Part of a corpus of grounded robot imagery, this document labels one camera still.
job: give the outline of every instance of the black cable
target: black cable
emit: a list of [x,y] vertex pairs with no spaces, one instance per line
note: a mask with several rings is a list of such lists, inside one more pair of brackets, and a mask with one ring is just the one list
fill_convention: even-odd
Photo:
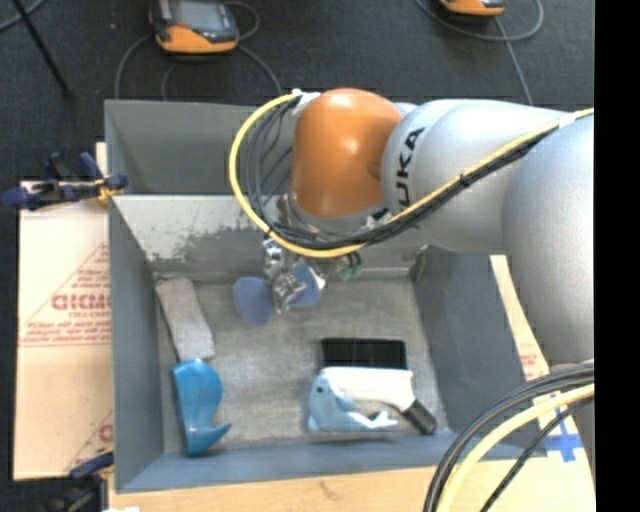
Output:
[[502,22],[498,18],[496,18],[495,22],[496,22],[496,26],[498,27],[498,30],[500,30],[500,33],[504,36],[504,44],[507,47],[507,52],[509,52],[509,58],[511,59],[511,64],[513,64],[513,67],[516,70],[516,75],[518,76],[518,81],[520,82],[520,86],[522,87],[524,95],[527,98],[527,103],[533,106],[533,98],[531,97],[531,93],[529,92],[529,86],[527,85],[527,81],[524,78],[522,69],[520,69],[520,64],[518,63],[516,52],[514,51],[513,46],[511,45],[511,40],[507,38],[507,33],[505,32],[504,27],[502,26]]
[[262,58],[258,57],[258,55],[256,55],[253,51],[249,50],[249,48],[247,48],[246,46],[239,44],[238,50],[248,55],[251,59],[253,59],[254,62],[256,62],[267,73],[267,75],[269,76],[269,78],[271,79],[271,81],[276,87],[278,96],[284,95],[284,90],[280,85],[280,81],[276,77],[275,73],[271,70],[271,68],[267,65],[267,63],[264,60],[262,60]]
[[459,34],[463,34],[465,36],[468,37],[473,37],[475,39],[479,39],[481,41],[488,41],[488,42],[493,42],[493,43],[504,43],[506,48],[507,48],[507,52],[509,53],[509,59],[511,60],[511,63],[513,64],[513,67],[515,68],[516,74],[518,76],[518,81],[520,82],[520,85],[522,86],[522,90],[527,98],[527,102],[529,105],[533,105],[533,99],[531,98],[531,93],[529,92],[529,87],[527,86],[527,82],[524,78],[524,75],[522,73],[522,70],[520,69],[520,64],[518,63],[518,59],[516,58],[515,52],[513,50],[513,46],[511,45],[512,42],[514,41],[523,41],[525,39],[528,39],[532,36],[534,36],[535,34],[538,33],[538,31],[540,30],[540,28],[542,27],[542,23],[544,22],[544,9],[542,7],[542,4],[540,3],[540,0],[534,0],[535,4],[536,4],[536,10],[537,10],[537,17],[536,17],[536,21],[534,23],[534,26],[522,33],[522,34],[518,34],[515,36],[509,36],[507,35],[506,31],[504,30],[504,26],[502,25],[502,23],[500,22],[499,18],[496,16],[494,17],[495,20],[495,24],[496,27],[498,28],[498,31],[500,32],[499,36],[491,36],[491,35],[486,35],[486,34],[479,34],[477,32],[472,32],[470,30],[464,30],[463,28],[460,28],[452,23],[448,23],[445,20],[443,20],[442,18],[440,18],[439,16],[437,16],[434,12],[432,12],[423,2],[422,0],[415,0],[416,4],[418,5],[418,7],[420,7],[420,9],[422,9],[430,18],[432,18],[433,20],[435,20],[436,22],[440,23],[441,25],[449,28],[450,30],[453,30],[454,32],[457,32]]
[[143,36],[140,39],[138,39],[131,46],[129,46],[127,51],[124,53],[124,55],[120,59],[120,63],[118,64],[118,71],[116,72],[116,78],[115,78],[115,83],[114,83],[114,87],[113,87],[113,97],[115,99],[120,98],[120,82],[122,80],[122,72],[124,71],[124,67],[127,64],[127,61],[129,60],[131,55],[133,55],[133,53],[140,46],[142,46],[143,43],[145,43],[146,41],[150,40],[152,37],[153,37],[152,34],[147,34],[146,36]]
[[509,486],[509,484],[513,481],[513,479],[518,475],[520,470],[524,467],[525,463],[529,460],[536,447],[540,444],[540,442],[549,435],[549,433],[555,429],[560,423],[562,423],[569,416],[574,414],[578,409],[584,407],[586,404],[593,401],[593,397],[586,398],[584,400],[580,400],[573,404],[569,404],[563,411],[557,414],[552,421],[550,421],[531,441],[529,446],[522,452],[522,454],[518,457],[516,462],[511,466],[507,474],[500,481],[500,483],[496,486],[495,490],[491,493],[489,498],[485,501],[484,505],[480,509],[480,512],[488,512],[489,509],[493,506],[493,504],[500,498],[503,491]]
[[437,509],[440,495],[456,461],[466,445],[484,426],[498,417],[504,418],[508,411],[524,402],[554,391],[566,391],[571,388],[590,384],[594,382],[594,379],[594,364],[577,365],[529,381],[497,400],[458,435],[440,460],[429,485],[423,511],[433,512]]
[[[37,2],[34,2],[33,4],[31,4],[29,7],[25,7],[24,10],[28,15],[32,14],[37,9],[42,7],[42,4],[44,4],[45,2],[46,0],[38,0]],[[12,18],[8,18],[5,21],[0,22],[0,32],[4,32],[5,30],[8,30],[14,25],[20,23],[21,21],[22,21],[22,16],[20,14],[17,14]]]

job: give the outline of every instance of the gray bin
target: gray bin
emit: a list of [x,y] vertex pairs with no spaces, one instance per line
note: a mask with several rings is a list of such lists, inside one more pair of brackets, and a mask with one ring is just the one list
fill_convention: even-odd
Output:
[[[488,256],[419,247],[411,232],[362,251],[358,281],[331,281],[311,309],[247,328],[231,287],[260,275],[262,234],[230,195],[226,158],[252,107],[109,101],[110,173],[130,178],[110,208],[116,491],[282,480],[437,465],[457,432],[524,382]],[[282,143],[290,142],[285,123]],[[204,456],[183,454],[171,367],[177,362],[154,292],[188,277],[216,343],[225,392],[215,424],[232,428]],[[306,397],[331,336],[402,339],[434,435],[312,434]],[[530,426],[495,447],[515,457]]]

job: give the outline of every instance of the blue clamp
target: blue clamp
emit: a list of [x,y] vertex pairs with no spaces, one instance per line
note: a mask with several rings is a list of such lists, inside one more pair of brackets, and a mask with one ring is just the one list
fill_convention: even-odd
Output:
[[175,365],[173,378],[178,398],[176,412],[184,431],[187,455],[200,455],[231,428],[231,423],[211,425],[222,400],[222,381],[213,368],[200,359]]
[[53,153],[45,164],[46,179],[31,187],[15,187],[3,194],[3,203],[16,210],[34,211],[46,206],[97,198],[106,201],[113,194],[122,192],[129,184],[123,174],[104,177],[95,159],[87,152],[79,157],[83,174],[74,175],[62,161],[60,153]]

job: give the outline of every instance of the black power cord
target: black power cord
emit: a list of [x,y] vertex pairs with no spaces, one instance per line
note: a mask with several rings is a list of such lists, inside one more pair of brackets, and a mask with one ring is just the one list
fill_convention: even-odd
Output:
[[[37,9],[42,7],[42,4],[44,4],[45,2],[46,0],[38,0],[37,2],[34,2],[33,4],[24,8],[25,13],[27,13],[28,15],[34,13]],[[7,18],[6,20],[0,22],[0,32],[4,32],[5,30],[10,29],[11,27],[13,27],[14,25],[17,25],[21,21],[22,21],[21,14],[17,14],[11,18]]]

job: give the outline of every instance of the white object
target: white object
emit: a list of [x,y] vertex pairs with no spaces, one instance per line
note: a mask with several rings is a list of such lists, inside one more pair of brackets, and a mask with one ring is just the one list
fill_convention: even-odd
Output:
[[156,293],[162,304],[173,344],[181,361],[215,355],[213,334],[205,320],[190,279],[161,281]]

